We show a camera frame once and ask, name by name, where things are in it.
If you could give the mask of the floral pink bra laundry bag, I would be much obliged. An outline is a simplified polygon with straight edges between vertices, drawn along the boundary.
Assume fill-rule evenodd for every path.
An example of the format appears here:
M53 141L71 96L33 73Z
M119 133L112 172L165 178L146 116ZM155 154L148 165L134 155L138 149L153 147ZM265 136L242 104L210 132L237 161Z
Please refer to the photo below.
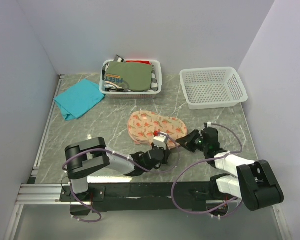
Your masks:
M140 145L151 145L155 131L164 132L173 140L183 138L188 134L188 128L182 120L161 116L147 110L132 113L127 122L127 130L131 139Z

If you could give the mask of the white clothes basket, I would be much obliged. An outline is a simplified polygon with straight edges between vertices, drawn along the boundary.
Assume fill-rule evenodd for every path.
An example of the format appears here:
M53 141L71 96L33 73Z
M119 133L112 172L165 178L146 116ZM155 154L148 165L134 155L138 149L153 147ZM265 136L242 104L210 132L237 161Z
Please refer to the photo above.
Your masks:
M158 90L157 91L144 91L144 92L135 92L135 91L128 91L128 92L109 92L105 91L105 81L100 75L99 80L99 90L101 93L106 95L111 100L153 100L158 94L162 91L162 84L163 84L163 75L162 75L162 66L158 60L149 59L148 60L154 69L156 80L158 83Z

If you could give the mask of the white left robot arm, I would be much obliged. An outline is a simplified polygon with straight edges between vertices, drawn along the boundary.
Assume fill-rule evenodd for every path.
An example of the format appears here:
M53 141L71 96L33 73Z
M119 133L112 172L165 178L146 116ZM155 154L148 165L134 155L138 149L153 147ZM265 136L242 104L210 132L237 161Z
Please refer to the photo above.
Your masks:
M161 165L167 165L171 151L166 136L156 136L151 150L133 154L121 154L106 145L105 139L96 137L71 144L64 149L66 162L62 169L72 185L72 195L78 201L86 200L90 195L88 176L108 168L124 176L138 177Z

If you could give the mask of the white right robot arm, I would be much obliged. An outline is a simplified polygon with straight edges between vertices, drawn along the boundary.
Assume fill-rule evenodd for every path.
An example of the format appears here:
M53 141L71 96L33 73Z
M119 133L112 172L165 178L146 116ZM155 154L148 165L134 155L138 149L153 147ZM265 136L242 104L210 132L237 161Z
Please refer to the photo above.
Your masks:
M245 159L221 148L216 128L195 129L176 142L190 152L201 151L210 166L225 172L211 177L208 194L212 198L236 197L250 211L284 201L284 193L270 164L266 160Z

